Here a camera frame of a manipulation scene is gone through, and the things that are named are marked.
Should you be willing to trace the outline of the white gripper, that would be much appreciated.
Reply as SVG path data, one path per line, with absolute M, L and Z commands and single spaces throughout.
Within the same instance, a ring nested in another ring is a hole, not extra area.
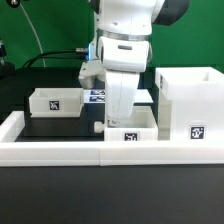
M 109 127 L 130 117 L 139 83 L 139 73 L 107 70 L 105 80 L 105 110 Z

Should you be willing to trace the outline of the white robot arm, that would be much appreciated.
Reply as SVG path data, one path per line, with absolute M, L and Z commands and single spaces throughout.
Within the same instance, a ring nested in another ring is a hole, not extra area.
M 96 15 L 96 57 L 105 75 L 105 118 L 116 127 L 131 116 L 139 76 L 152 60 L 152 26 L 170 26 L 190 0 L 88 0 Z

